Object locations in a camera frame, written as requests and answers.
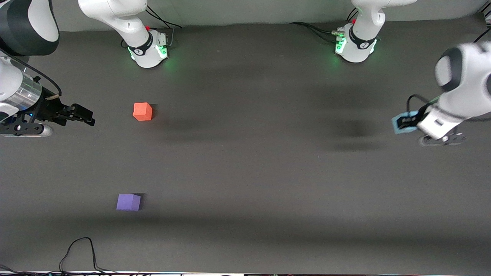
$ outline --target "blue block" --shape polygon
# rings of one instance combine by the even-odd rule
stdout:
[[[138,211],[140,209],[140,196],[136,194],[120,194],[116,210]]]
[[[409,116],[415,116],[416,114],[418,114],[418,111],[409,112]],[[408,113],[404,112],[404,113],[401,113],[401,114],[395,116],[394,118],[392,118],[392,127],[394,128],[395,134],[409,133],[409,132],[413,132],[413,131],[418,129],[417,127],[407,127],[407,128],[403,128],[403,129],[400,129],[397,127],[397,119],[399,119],[400,117],[407,117],[407,116],[408,116]]]

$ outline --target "gray table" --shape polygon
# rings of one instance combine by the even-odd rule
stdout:
[[[150,70],[116,32],[62,33],[31,63],[97,123],[0,139],[1,263],[51,270],[90,236],[116,270],[489,275],[490,124],[464,123],[454,147],[390,124],[412,93],[440,94],[439,56],[484,29],[390,22],[349,64],[299,26],[188,27]],[[135,102],[157,116],[136,121]],[[145,193],[143,209],[116,211],[119,193]],[[66,269],[91,269],[89,252]]]

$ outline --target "cube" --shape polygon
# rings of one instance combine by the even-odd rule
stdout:
[[[120,194],[116,210],[138,211],[140,209],[140,196],[136,194]]]
[[[152,111],[152,107],[148,103],[135,103],[133,105],[133,117],[138,121],[150,121]]]

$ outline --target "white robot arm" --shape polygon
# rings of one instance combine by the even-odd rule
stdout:
[[[145,11],[147,0],[79,0],[79,7],[87,17],[115,29],[139,66],[155,67],[167,58],[165,34],[147,30],[136,16]]]
[[[444,144],[460,123],[491,112],[491,42],[448,49],[436,64],[435,76],[444,93],[415,116],[398,118],[397,125],[417,127]]]
[[[376,37],[385,23],[386,7],[405,6],[417,0],[351,0],[358,9],[356,23],[338,28],[339,37],[335,52],[349,62],[362,62],[373,52]]]
[[[59,33],[51,0],[0,3],[0,38],[0,135],[49,136],[52,128],[34,123],[36,119],[62,126],[67,120],[94,125],[91,111],[77,104],[62,104],[60,91],[54,94],[39,84],[39,77],[13,65],[16,61],[35,70],[18,57],[49,55],[56,50]]]

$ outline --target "orange cube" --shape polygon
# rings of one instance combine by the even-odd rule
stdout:
[[[135,103],[133,110],[133,117],[138,121],[150,121],[152,119],[152,107],[148,103]]]

